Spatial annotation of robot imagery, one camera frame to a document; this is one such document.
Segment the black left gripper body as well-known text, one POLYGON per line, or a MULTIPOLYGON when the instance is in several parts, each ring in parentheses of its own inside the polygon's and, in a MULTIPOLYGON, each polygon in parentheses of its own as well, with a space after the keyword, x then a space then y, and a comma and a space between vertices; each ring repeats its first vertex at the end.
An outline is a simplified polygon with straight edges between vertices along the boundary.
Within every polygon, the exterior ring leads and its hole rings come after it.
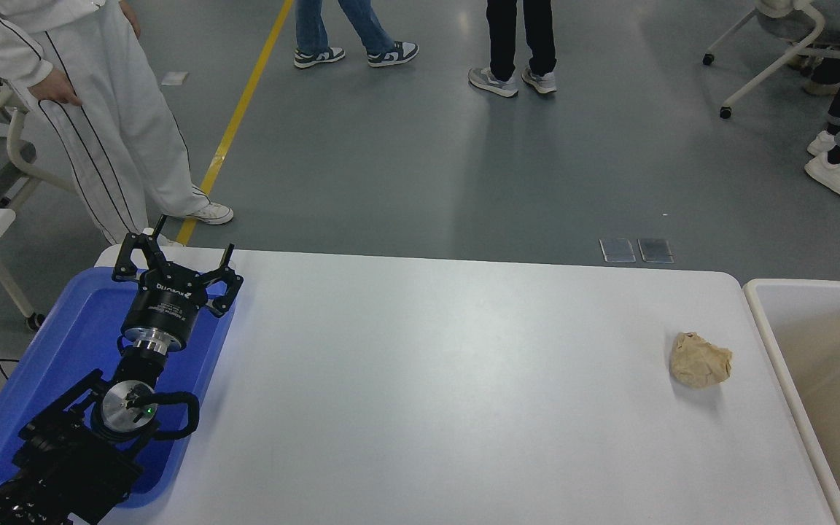
POLYGON ((171 348, 184 348, 207 300, 206 284, 197 271, 144 271, 138 276, 136 299, 121 325, 121 333, 134 342, 150 331, 162 332, 168 336, 171 348))

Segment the person's right hand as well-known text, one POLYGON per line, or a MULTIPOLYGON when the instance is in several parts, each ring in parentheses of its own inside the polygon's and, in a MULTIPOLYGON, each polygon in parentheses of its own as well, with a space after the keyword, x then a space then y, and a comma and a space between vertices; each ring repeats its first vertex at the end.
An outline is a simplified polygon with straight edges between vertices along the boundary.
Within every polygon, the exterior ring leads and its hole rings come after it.
POLYGON ((69 77, 57 67, 54 67, 44 79, 28 87, 28 90, 31 96, 38 101, 53 101, 59 104, 82 106, 82 101, 77 96, 69 77))

